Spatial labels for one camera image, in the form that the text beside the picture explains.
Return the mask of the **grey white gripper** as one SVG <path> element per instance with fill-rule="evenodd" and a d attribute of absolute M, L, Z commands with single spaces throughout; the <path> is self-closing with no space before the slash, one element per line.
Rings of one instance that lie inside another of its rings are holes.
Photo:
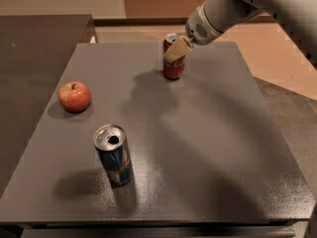
<path fill-rule="evenodd" d="M 188 18 L 185 32 L 188 37 L 180 35 L 163 54 L 167 63 L 180 62 L 193 50 L 193 44 L 209 45 L 223 34 L 217 17 L 205 5 L 199 6 Z"/>

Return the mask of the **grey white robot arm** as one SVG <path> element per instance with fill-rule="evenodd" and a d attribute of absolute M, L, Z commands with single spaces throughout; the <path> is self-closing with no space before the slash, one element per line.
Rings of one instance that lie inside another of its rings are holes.
<path fill-rule="evenodd" d="M 205 46 L 233 26 L 269 14 L 317 67 L 317 0 L 206 0 L 188 18 L 185 32 L 164 53 L 173 63 L 195 45 Z"/>

